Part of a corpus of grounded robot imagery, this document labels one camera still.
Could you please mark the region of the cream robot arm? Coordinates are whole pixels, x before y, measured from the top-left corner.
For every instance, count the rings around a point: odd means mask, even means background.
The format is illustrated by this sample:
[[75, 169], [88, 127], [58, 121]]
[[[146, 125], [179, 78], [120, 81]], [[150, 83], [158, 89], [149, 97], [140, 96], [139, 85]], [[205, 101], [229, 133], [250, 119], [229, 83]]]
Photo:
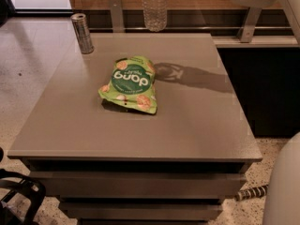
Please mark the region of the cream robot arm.
[[[300, 0], [231, 0], [247, 7], [249, 19], [241, 32], [248, 39], [261, 16], [261, 9], [279, 2], [297, 42], [300, 42]], [[290, 188], [297, 173], [294, 161], [299, 157], [299, 49], [295, 48], [219, 48], [225, 68], [238, 93], [242, 107], [248, 112], [250, 127], [259, 141], [280, 140], [282, 148], [270, 172], [269, 184], [264, 186], [266, 199], [263, 225], [299, 225], [298, 193]]]

